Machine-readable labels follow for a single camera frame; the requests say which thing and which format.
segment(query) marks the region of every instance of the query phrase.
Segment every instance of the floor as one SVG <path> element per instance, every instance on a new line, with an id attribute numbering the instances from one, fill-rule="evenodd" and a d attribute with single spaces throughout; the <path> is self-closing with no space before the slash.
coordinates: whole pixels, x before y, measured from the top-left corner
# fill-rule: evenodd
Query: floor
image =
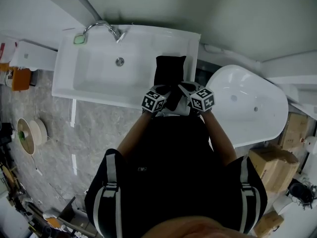
<path id="1" fill-rule="evenodd" d="M 35 163 L 22 152 L 17 138 L 9 145 L 18 166 L 18 178 L 35 203 L 44 211 L 52 207 L 61 211 L 76 196 L 77 207 L 84 209 L 84 192 L 106 149 L 119 145 L 141 111 L 77 101 L 75 127 L 71 127 L 72 101 L 53 97 L 52 81 L 52 72 L 40 70 L 37 86 L 27 91 L 11 92 L 10 88 L 1 86 L 1 121 L 10 122 L 16 128 L 21 117 L 26 120 L 40 118 L 48 130 L 50 138 L 37 148 Z M 310 131 L 314 124 L 311 119 Z M 254 146 L 236 148 L 238 157 L 247 154 Z M 72 154 L 76 155 L 77 175 L 73 170 Z M 298 154 L 301 160 L 304 156 L 305 152 Z M 36 171 L 35 165 L 43 175 Z"/>

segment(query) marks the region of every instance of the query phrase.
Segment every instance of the black shirt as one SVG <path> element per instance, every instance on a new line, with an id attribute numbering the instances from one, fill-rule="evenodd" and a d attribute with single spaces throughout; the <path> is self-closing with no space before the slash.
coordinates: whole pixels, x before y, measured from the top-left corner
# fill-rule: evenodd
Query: black shirt
<path id="1" fill-rule="evenodd" d="M 241 161 L 226 167 L 209 146 L 209 135 L 198 117 L 159 117 L 151 121 L 127 164 L 117 153 L 124 237 L 141 237 L 155 225 L 177 217 L 206 216 L 239 230 L 242 216 Z M 93 205 L 102 187 L 105 158 L 85 198 L 93 223 Z M 248 159 L 248 183 L 261 197 L 262 216 L 267 197 Z M 248 220 L 255 215 L 248 212 Z"/>

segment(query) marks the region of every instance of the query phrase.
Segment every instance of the white bathtub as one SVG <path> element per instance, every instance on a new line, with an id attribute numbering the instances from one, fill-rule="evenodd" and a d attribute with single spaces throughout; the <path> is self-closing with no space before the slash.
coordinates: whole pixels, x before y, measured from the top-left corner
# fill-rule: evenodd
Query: white bathtub
<path id="1" fill-rule="evenodd" d="M 219 69 L 207 88 L 212 112 L 234 147 L 276 138 L 284 129 L 288 102 L 281 89 L 237 65 Z"/>

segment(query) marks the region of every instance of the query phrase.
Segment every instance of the orange object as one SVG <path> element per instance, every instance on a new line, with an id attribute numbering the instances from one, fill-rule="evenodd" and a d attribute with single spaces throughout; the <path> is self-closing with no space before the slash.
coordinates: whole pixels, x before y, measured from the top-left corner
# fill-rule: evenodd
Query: orange object
<path id="1" fill-rule="evenodd" d="M 7 70 L 10 70 L 10 66 L 9 66 L 9 63 L 0 63 L 0 70 L 1 71 L 7 71 Z"/>
<path id="2" fill-rule="evenodd" d="M 61 225 L 56 218 L 48 218 L 46 221 L 53 227 L 53 228 L 60 228 Z"/>
<path id="3" fill-rule="evenodd" d="M 28 90 L 30 87 L 31 71 L 13 67 L 12 91 Z"/>

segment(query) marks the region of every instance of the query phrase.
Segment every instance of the glove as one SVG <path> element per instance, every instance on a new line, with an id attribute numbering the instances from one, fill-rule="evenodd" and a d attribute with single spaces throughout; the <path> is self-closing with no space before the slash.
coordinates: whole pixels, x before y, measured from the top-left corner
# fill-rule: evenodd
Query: glove
<path id="1" fill-rule="evenodd" d="M 142 108 L 151 112 L 157 113 L 164 108 L 169 92 L 157 93 L 157 88 L 159 89 L 162 85 L 153 86 L 148 93 L 145 94 L 143 102 L 141 104 Z"/>
<path id="2" fill-rule="evenodd" d="M 204 86 L 190 81 L 181 82 L 178 87 L 190 101 L 190 107 L 200 112 L 212 109 L 214 105 L 214 94 Z"/>

